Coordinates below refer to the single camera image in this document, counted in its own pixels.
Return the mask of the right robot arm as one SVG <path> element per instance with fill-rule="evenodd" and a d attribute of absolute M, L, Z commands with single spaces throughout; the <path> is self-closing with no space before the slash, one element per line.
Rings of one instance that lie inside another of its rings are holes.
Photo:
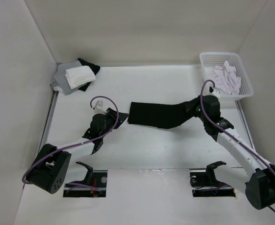
<path fill-rule="evenodd" d="M 275 165 L 262 158 L 240 137 L 234 126 L 221 116 L 215 96 L 199 96 L 184 103 L 188 116 L 201 119 L 206 133 L 224 147 L 242 166 L 235 171 L 223 161 L 207 165 L 197 187 L 229 185 L 246 195 L 248 202 L 260 210 L 275 204 Z"/>

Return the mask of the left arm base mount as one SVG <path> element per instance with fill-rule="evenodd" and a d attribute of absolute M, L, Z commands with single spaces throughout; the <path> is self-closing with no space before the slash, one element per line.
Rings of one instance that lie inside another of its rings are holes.
<path fill-rule="evenodd" d="M 82 181 L 75 185 L 66 184 L 63 189 L 65 198 L 103 198 L 107 194 L 107 170 L 88 172 Z"/>

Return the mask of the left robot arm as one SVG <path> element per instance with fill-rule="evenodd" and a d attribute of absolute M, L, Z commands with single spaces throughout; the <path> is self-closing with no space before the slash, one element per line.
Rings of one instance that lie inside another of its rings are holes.
<path fill-rule="evenodd" d="M 96 110 L 90 127 L 79 140 L 60 147 L 49 143 L 43 145 L 22 182 L 50 194 L 56 193 L 65 184 L 101 192 L 101 188 L 91 184 L 93 168 L 81 162 L 80 158 L 98 152 L 104 137 L 124 123 L 128 116 L 111 108 Z"/>

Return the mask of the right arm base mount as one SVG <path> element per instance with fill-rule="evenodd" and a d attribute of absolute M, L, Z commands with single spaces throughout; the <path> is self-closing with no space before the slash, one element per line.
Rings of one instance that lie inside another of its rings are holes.
<path fill-rule="evenodd" d="M 190 170 L 190 185 L 193 197 L 236 197 L 230 185 L 210 179 L 205 169 Z"/>

